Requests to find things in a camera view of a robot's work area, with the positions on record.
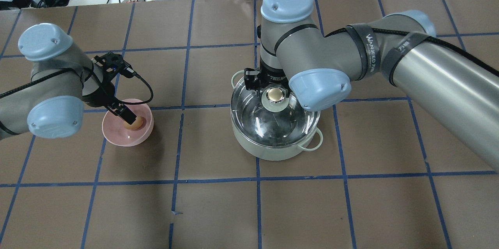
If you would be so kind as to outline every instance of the gray robotic arm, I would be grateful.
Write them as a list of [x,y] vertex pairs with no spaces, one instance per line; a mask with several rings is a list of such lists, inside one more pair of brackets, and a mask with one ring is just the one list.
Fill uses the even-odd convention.
[[83,103],[104,106],[129,124],[136,120],[126,103],[114,97],[111,80],[121,73],[138,77],[121,55],[89,59],[58,26],[34,25],[19,38],[18,47],[34,63],[32,82],[0,94],[0,140],[30,131],[43,138],[68,137],[80,130]]
[[485,162],[499,171],[499,74],[434,38],[420,11],[353,24],[323,37],[310,18],[314,0],[264,0],[260,69],[246,69],[246,89],[281,86],[305,110],[342,101],[350,81],[381,72]]

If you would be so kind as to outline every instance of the black velcro strap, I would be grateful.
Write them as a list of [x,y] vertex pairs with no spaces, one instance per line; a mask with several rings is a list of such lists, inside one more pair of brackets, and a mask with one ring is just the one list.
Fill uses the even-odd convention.
[[355,44],[361,53],[362,73],[357,80],[375,74],[380,67],[381,58],[379,44],[373,29],[368,24],[352,24],[346,27],[352,39],[355,37]]
[[385,59],[383,59],[381,72],[392,86],[396,86],[393,82],[393,73],[395,72],[395,68],[397,67],[401,59],[404,58],[404,56],[413,48],[417,47],[419,44],[425,41],[428,37],[430,37],[429,34],[410,32],[400,41],[400,43],[396,47],[392,48],[386,54]]
[[278,47],[279,45],[282,43],[282,41],[284,41],[287,37],[291,36],[292,34],[300,31],[300,30],[303,30],[303,29],[308,29],[308,28],[315,28],[315,29],[318,29],[318,27],[315,25],[315,24],[303,24],[303,25],[299,25],[299,26],[296,26],[294,28],[292,28],[291,30],[285,32],[285,34],[283,34],[277,41],[276,43],[276,46],[274,47],[274,53],[278,53]]
[[11,135],[14,135],[14,136],[19,135],[19,133],[16,133],[16,132],[10,130],[9,128],[5,127],[5,125],[1,121],[0,121],[0,129],[11,134]]

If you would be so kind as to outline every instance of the white pot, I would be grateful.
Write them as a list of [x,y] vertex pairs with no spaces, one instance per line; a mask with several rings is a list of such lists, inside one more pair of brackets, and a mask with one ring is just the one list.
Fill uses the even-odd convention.
[[[301,141],[293,144],[292,146],[282,147],[282,148],[273,148],[266,147],[260,144],[254,143],[248,138],[246,138],[235,126],[234,122],[232,122],[232,130],[234,131],[235,138],[239,142],[239,144],[250,154],[254,155],[257,158],[261,158],[264,160],[271,161],[279,161],[285,160],[298,155],[299,153],[306,151],[312,152],[317,150],[323,141],[323,135],[319,128],[315,128],[313,133],[309,133],[306,137],[304,137]],[[306,148],[308,144],[312,141],[312,138],[315,134],[319,134],[320,141],[317,146],[313,148]]]

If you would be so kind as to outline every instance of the brown table surface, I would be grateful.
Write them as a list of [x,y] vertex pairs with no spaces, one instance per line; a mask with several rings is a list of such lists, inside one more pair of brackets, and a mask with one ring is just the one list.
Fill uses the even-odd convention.
[[[124,54],[155,91],[155,127],[143,144],[116,147],[103,140],[104,111],[86,107],[73,137],[2,140],[0,248],[498,248],[499,176],[379,74],[353,82],[348,100],[322,112],[317,151],[269,162],[239,146],[229,80],[256,61],[260,5],[1,11],[0,92],[29,81],[20,34],[52,22],[89,56]],[[315,7],[325,34],[419,9],[439,38],[499,68],[499,0]],[[119,98],[148,98],[138,80],[117,82]]]

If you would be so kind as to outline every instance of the pot handle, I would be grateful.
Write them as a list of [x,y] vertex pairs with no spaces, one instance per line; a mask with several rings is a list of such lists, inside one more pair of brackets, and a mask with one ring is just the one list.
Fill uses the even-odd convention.
[[232,85],[232,89],[235,89],[235,84],[234,84],[235,77],[237,77],[238,75],[241,75],[241,74],[244,74],[244,70],[237,71],[237,72],[236,72],[236,73],[232,76],[232,79],[230,80],[230,84]]
[[301,148],[303,151],[306,151],[306,152],[313,152],[313,151],[317,150],[322,145],[322,141],[324,140],[324,136],[322,135],[322,131],[319,128],[316,128],[315,132],[317,134],[319,134],[319,137],[320,137],[319,144],[317,144],[317,146],[315,146],[313,148],[305,148],[303,146],[298,145],[298,148]]

